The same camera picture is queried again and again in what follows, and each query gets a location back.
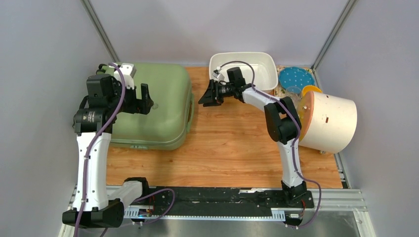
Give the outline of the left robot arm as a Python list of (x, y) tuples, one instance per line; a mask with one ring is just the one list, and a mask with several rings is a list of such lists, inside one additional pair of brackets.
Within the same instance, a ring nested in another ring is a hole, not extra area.
[(106, 161), (113, 124), (119, 113), (148, 114), (154, 102), (148, 84), (140, 85), (141, 98), (137, 99), (135, 86), (110, 74), (90, 76), (86, 86), (88, 94), (73, 117), (79, 151), (77, 192), (62, 222), (84, 229), (118, 228), (128, 206), (148, 203), (151, 191), (145, 177), (131, 177), (112, 195), (107, 194)]

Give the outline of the green hard-shell suitcase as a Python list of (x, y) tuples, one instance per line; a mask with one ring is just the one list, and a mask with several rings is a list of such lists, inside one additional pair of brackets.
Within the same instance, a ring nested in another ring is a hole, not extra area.
[(135, 86), (148, 85), (154, 102), (150, 113), (120, 113), (110, 145), (138, 150), (175, 150), (185, 141), (194, 113), (187, 70), (179, 64), (133, 63)]

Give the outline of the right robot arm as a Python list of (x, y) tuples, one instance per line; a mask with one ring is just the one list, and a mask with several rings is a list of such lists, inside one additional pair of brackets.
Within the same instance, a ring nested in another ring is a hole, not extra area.
[(278, 98), (259, 90), (253, 83), (246, 83), (240, 67), (227, 71), (224, 81), (221, 68), (212, 73), (208, 88), (200, 98), (204, 107), (220, 106), (226, 97), (252, 105), (264, 112), (267, 131), (276, 142), (282, 163), (282, 201), (286, 206), (313, 207), (311, 193), (299, 171), (298, 136), (301, 124), (293, 101), (289, 97)]

